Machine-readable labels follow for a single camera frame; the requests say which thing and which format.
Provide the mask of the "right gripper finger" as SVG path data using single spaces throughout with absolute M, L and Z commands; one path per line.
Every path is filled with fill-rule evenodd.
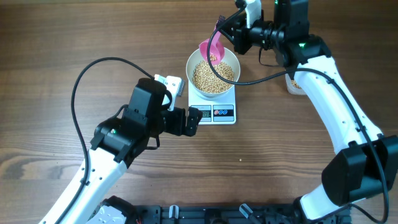
M 232 44 L 234 45 L 234 34 L 233 31 L 231 30 L 224 30 L 224 29 L 220 29 L 219 32 L 226 37 L 226 39 Z
M 220 15 L 217 22 L 217 29 L 223 31 L 234 31 L 238 28 L 237 25 L 237 15 L 232 15 L 229 17 L 225 17 Z

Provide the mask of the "pink measuring scoop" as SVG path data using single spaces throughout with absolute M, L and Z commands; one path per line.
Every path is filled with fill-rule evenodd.
M 217 57 L 216 61 L 211 62 L 212 65 L 217 65 L 221 63 L 224 55 L 225 55 L 225 49 L 223 44 L 219 41 L 221 36 L 220 32 L 217 32 L 210 44 L 210 54 L 213 54 Z M 204 60 L 207 60 L 207 46 L 209 44 L 210 40 L 206 39 L 204 40 L 200 45 L 199 45 L 199 50 L 201 53 L 201 56 L 203 57 Z

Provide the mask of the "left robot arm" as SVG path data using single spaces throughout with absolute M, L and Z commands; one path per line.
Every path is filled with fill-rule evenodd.
M 109 189 L 134 159 L 149 150 L 149 139 L 162 132 L 194 136 L 203 116 L 197 108 L 170 111 L 162 102 L 171 94 L 151 78 L 139 79 L 121 118 L 113 116 L 95 129 L 88 162 L 68 184 L 42 223 L 86 223 Z

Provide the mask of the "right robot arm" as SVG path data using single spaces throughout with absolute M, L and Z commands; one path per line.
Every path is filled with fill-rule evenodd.
M 276 1 L 264 20 L 260 1 L 236 1 L 237 12 L 216 24 L 245 54 L 251 47 L 273 50 L 279 66 L 309 97 L 332 141 L 335 157 L 322 182 L 297 198 L 291 219 L 316 223 L 382 195 L 382 222 L 389 216 L 389 191 L 397 174 L 397 137 L 387 137 L 364 114 L 342 80 L 330 49 L 309 32 L 307 1 Z

